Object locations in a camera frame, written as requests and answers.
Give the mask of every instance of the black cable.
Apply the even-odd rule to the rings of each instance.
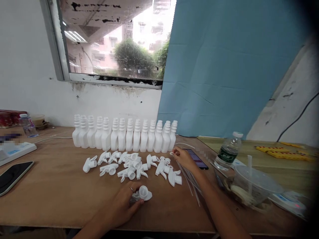
[[[306,107],[303,109],[303,111],[301,112],[301,114],[299,115],[299,117],[294,121],[292,122],[280,135],[279,135],[279,138],[277,139],[276,142],[279,142],[280,138],[282,137],[282,135],[294,124],[296,123],[300,117],[303,115],[303,113],[305,112],[305,110],[307,109],[308,105],[319,95],[319,92],[311,98],[311,100],[307,103]]]

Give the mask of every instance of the window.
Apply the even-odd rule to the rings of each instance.
[[[64,80],[161,89],[176,0],[43,2]]]
[[[117,38],[110,37],[111,47],[115,47],[116,41],[117,41]]]

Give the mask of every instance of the water bottle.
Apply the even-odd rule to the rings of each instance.
[[[214,165],[217,168],[224,171],[227,171],[230,168],[242,145],[242,136],[242,133],[233,132],[233,137],[224,141],[218,156],[214,161]]]
[[[31,117],[28,116],[28,114],[21,114],[19,122],[28,138],[37,137],[39,135]]]

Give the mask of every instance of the white wall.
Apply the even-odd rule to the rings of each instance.
[[[72,126],[74,114],[156,119],[160,90],[56,79],[40,0],[4,0],[0,8],[0,109],[45,114]]]
[[[247,135],[247,139],[276,141],[319,92],[319,56],[314,39],[307,41],[285,75],[276,100],[268,103]],[[319,147],[319,96],[280,141]]]

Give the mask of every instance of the phone screen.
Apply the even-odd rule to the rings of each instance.
[[[189,152],[189,154],[191,155],[192,159],[195,161],[196,165],[200,169],[205,169],[205,170],[208,169],[207,165],[204,164],[204,162],[194,153],[193,150],[191,150],[191,149],[185,149],[185,150]]]
[[[0,194],[4,193],[33,162],[15,164],[0,175]]]

